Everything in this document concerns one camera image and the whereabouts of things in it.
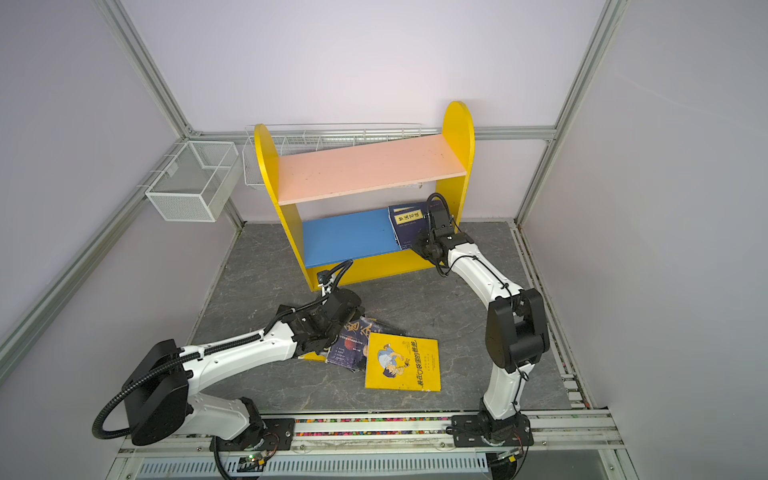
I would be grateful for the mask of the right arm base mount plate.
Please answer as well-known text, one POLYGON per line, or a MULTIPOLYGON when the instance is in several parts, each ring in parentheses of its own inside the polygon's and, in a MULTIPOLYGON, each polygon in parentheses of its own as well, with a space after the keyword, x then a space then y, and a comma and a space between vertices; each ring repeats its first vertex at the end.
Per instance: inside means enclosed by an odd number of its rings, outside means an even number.
POLYGON ((459 448, 529 447, 534 444, 529 418, 518 413, 497 420, 486 412, 475 415, 454 415, 446 428, 459 448))

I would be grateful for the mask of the white mesh box basket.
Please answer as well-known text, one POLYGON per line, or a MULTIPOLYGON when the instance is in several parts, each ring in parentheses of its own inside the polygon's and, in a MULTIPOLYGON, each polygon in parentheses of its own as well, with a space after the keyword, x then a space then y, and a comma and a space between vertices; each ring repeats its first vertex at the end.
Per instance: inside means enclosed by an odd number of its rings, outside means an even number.
POLYGON ((168 222, 213 223, 242 174, 235 143, 187 141, 147 187, 145 196, 168 222))

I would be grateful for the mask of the dark purple book red circle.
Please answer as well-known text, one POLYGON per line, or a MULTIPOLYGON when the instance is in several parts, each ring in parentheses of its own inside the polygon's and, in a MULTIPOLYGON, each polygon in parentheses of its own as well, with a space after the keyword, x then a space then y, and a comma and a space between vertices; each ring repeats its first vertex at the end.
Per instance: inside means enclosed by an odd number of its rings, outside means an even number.
POLYGON ((360 317, 344 326, 336 342, 330 346, 325 362, 353 372, 363 371, 367 365, 372 333, 404 335, 405 331, 372 318, 360 317))

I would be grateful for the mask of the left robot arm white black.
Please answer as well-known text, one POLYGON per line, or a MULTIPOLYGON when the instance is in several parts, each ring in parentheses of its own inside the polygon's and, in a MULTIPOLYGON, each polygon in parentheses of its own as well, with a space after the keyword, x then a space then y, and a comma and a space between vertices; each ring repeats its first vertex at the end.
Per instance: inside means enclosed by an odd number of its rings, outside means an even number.
POLYGON ((352 265, 345 260, 320 272, 316 299, 281 306, 260 330, 206 344, 155 344, 96 415, 92 435, 129 437, 135 446, 172 435, 203 435, 212 449, 229 451, 263 449, 269 438, 285 438, 285 432, 268 426, 252 399, 227 400, 206 390, 256 367, 328 350, 364 313, 360 297, 340 285, 352 265))

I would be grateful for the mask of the yellow cartoon cover book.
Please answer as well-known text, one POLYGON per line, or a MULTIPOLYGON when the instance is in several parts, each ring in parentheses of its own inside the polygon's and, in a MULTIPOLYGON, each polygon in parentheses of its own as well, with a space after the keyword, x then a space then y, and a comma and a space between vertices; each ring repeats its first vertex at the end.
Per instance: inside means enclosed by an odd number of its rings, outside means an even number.
POLYGON ((440 392, 442 382, 438 341, 372 333, 368 342, 365 388, 440 392))

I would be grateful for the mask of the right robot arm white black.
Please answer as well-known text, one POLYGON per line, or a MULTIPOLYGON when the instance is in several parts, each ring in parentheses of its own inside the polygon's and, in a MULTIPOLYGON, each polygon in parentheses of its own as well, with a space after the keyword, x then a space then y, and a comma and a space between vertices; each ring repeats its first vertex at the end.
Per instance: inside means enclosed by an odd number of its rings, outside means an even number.
POLYGON ((445 197, 425 201, 426 227, 412 249, 442 277, 458 275, 485 304, 485 347, 493 362, 489 386, 478 412, 478 430, 491 441, 523 426, 521 396, 550 339, 544 300, 492 265, 474 240, 460 229, 445 197))

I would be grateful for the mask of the aluminium rail with colourful strip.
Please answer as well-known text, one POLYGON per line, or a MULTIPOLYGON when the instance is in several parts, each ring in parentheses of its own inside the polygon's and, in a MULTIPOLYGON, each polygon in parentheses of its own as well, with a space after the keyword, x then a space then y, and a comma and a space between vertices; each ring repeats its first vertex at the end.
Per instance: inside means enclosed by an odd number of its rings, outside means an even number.
MULTIPOLYGON (((625 447, 607 410, 528 410, 535 450, 618 450, 625 447)), ((454 412, 278 414, 265 422, 277 429, 262 446, 284 454, 447 453, 456 451, 454 412)))

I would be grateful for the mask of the thin yellow book underneath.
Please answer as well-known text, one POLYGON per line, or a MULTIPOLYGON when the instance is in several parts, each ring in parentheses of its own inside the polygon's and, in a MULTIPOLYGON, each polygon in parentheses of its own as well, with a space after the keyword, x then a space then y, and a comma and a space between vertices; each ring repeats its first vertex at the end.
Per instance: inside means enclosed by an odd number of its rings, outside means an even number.
POLYGON ((300 359, 306 360, 306 361, 320 362, 320 363, 325 363, 327 361, 327 357, 325 355, 317 354, 314 352, 309 352, 304 355, 301 355, 300 359))

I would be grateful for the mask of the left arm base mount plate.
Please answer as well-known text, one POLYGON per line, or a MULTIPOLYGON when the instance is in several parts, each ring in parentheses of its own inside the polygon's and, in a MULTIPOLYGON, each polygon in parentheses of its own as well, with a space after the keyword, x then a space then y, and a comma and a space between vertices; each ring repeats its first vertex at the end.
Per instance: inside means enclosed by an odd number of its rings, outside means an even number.
POLYGON ((296 422, 294 418, 268 418, 261 427, 248 427, 232 440, 211 440, 209 450, 217 446, 219 452, 230 451, 285 451, 291 448, 296 422))

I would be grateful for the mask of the yellow shelf with pink and blue boards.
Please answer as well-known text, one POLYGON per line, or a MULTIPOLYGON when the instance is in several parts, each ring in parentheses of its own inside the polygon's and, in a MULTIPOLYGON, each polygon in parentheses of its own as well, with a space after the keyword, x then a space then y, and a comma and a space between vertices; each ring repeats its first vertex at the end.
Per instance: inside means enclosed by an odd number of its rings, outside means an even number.
POLYGON ((476 152, 467 105, 446 109, 440 133, 389 142, 282 156, 268 128, 253 130, 253 149, 272 201, 308 287, 347 259, 342 279, 353 284, 426 270, 430 263, 395 239, 385 208, 304 220, 299 205, 432 182, 454 219, 462 217, 476 152))

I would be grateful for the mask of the white vent grille panel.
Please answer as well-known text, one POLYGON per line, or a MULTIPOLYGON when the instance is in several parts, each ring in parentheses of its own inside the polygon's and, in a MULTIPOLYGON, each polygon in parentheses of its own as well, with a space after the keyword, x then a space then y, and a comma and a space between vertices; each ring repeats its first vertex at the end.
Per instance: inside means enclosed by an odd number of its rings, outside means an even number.
MULTIPOLYGON (((383 454, 383 455, 277 455, 263 464, 253 456, 231 456, 220 460, 231 478, 313 479, 331 477, 379 477, 419 474, 488 474, 483 454, 383 454)), ((207 458, 154 458, 145 460, 136 479, 219 479, 215 460, 207 458)))

